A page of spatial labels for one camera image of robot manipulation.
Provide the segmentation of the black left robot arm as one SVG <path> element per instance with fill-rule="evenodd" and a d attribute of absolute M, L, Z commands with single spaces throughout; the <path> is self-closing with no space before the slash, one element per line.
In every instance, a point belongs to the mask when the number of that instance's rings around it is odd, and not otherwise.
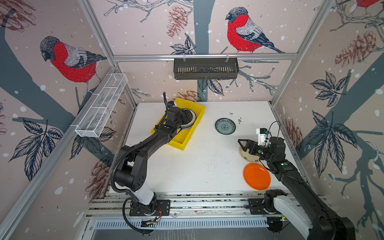
<path fill-rule="evenodd" d="M 157 196 L 146 184 L 148 160 L 159 148 L 168 144 L 179 132 L 191 128 L 197 119 L 194 111 L 167 107 L 154 127 L 154 133 L 142 142 L 120 149 L 110 186 L 116 193 L 129 196 L 140 214 L 151 215 L 157 210 Z"/>

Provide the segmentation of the yellow plastic bin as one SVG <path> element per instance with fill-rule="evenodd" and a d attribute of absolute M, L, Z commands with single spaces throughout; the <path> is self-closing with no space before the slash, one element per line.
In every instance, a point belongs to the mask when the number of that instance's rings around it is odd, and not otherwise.
<path fill-rule="evenodd" d="M 160 121 L 155 125 L 153 130 L 151 131 L 152 135 L 150 136 L 150 149 L 151 150 L 158 150 L 163 145 L 170 145 L 176 149 L 184 150 L 189 142 L 189 140 L 192 137 L 192 134 L 194 133 L 197 125 L 199 124 L 200 120 L 203 117 L 205 107 L 202 105 L 199 105 L 195 102 L 191 102 L 188 100 L 182 100 L 182 99 L 176 99 L 175 101 L 176 106 L 180 109 L 187 108 L 192 111 L 194 111 L 197 115 L 196 122 L 194 125 L 187 130 L 173 130 L 173 129 L 167 129 L 165 125 L 163 124 L 165 119 L 165 114 L 160 119 Z M 166 104 L 166 111 L 169 109 L 167 106 L 167 100 L 164 99 L 164 103 Z"/>

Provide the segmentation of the black hanging basket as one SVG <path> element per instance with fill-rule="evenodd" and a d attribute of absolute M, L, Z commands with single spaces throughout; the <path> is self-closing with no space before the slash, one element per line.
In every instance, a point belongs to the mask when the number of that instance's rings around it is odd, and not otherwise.
<path fill-rule="evenodd" d="M 176 80 L 231 80 L 239 73 L 237 58 L 186 58 L 174 60 Z"/>

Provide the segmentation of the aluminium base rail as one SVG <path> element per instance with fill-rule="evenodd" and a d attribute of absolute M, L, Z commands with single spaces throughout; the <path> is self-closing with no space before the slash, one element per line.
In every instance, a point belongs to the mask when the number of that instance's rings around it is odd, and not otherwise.
<path fill-rule="evenodd" d="M 267 212 L 264 195 L 257 192 L 208 195 L 159 195 L 159 207 L 147 216 L 125 203 L 125 197 L 110 194 L 94 200 L 86 214 L 93 230 L 128 229 L 187 230 L 213 228 L 284 227 L 289 222 L 282 213 Z"/>

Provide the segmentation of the blue floral green plate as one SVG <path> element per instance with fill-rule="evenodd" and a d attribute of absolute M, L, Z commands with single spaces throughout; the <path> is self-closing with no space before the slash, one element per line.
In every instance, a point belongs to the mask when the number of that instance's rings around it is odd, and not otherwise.
<path fill-rule="evenodd" d="M 236 131 L 236 124 L 228 118 L 220 118 L 215 122 L 215 129 L 222 135 L 231 135 Z"/>

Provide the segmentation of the black glossy plate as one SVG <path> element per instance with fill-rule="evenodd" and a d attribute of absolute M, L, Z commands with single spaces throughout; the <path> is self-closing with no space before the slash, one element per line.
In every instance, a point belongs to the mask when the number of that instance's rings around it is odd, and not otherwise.
<path fill-rule="evenodd" d="M 182 114 L 182 124 L 180 126 L 181 130 L 190 129 L 196 122 L 196 119 L 197 119 L 196 113 L 190 109 L 183 108 L 181 109 L 181 114 Z"/>

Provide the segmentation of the orange plate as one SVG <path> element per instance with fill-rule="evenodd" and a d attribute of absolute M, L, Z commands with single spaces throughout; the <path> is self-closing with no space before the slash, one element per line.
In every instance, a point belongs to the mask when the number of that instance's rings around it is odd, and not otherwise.
<path fill-rule="evenodd" d="M 251 163 L 245 166 L 243 171 L 245 182 L 254 190 L 264 191 L 271 184 L 268 170 L 260 164 Z"/>

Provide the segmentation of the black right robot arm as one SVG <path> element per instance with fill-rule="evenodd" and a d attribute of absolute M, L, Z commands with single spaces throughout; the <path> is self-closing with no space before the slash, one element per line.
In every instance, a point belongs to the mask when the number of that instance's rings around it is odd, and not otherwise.
<path fill-rule="evenodd" d="M 253 140 L 239 139 L 243 151 L 266 161 L 269 171 L 300 204 L 296 207 L 282 190 L 265 193 L 268 212 L 283 214 L 306 240 L 354 240 L 355 227 L 347 217 L 340 217 L 304 181 L 299 170 L 286 159 L 284 139 L 271 137 L 267 146 Z"/>

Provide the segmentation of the aluminium frame post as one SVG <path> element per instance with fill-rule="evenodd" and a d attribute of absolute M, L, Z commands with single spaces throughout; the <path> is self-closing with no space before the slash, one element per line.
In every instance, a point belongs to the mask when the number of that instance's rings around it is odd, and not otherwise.
<path fill-rule="evenodd" d="M 316 14 L 315 14 L 315 17 L 312 20 L 300 47 L 298 48 L 296 58 L 292 61 L 292 63 L 288 67 L 284 77 L 282 78 L 281 83 L 279 84 L 272 100 L 270 101 L 272 108 L 274 108 L 277 105 L 279 99 L 282 97 L 285 88 L 287 87 L 289 81 L 293 77 L 299 64 L 303 60 L 303 58 L 304 58 L 306 52 L 308 51 L 311 43 L 315 39 L 316 34 L 318 33 L 321 25 L 323 24 L 323 22 L 327 18 L 327 15 L 328 15 L 331 7 L 333 6 L 333 4 L 334 4 L 334 1 L 326 0 L 326 1 L 322 1 L 320 6 L 318 7 Z"/>

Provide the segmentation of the cream plate under right gripper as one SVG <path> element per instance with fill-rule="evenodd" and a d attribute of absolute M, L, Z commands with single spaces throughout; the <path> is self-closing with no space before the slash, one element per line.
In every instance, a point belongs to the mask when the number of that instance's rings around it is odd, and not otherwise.
<path fill-rule="evenodd" d="M 249 154 L 249 151 L 245 152 L 242 148 L 239 148 L 239 153 L 244 160 L 246 160 L 250 163 L 258 163 L 260 160 L 260 157 L 255 156 L 255 155 L 251 155 L 251 154 Z"/>

